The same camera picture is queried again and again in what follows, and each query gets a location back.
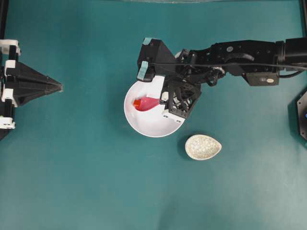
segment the pink object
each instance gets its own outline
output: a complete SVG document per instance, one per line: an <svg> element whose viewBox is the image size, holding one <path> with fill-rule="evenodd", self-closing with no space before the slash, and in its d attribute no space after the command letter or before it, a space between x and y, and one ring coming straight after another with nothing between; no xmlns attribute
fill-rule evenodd
<svg viewBox="0 0 307 230"><path fill-rule="evenodd" d="M147 111L159 104L159 99L152 97L142 97L138 100L134 100L133 106L138 111Z"/></svg>

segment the teal tabletop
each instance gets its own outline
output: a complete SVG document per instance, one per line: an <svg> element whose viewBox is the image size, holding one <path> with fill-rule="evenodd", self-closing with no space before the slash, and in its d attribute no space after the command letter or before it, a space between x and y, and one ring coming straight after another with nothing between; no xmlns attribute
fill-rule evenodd
<svg viewBox="0 0 307 230"><path fill-rule="evenodd" d="M64 92L18 108L0 142L0 229L305 229L307 149L295 100L306 73L274 87L231 75L203 85L189 119L164 138L140 135L123 111L144 37L175 54L302 35L298 0L11 0L5 38ZM193 134L222 150L190 159Z"/></svg>

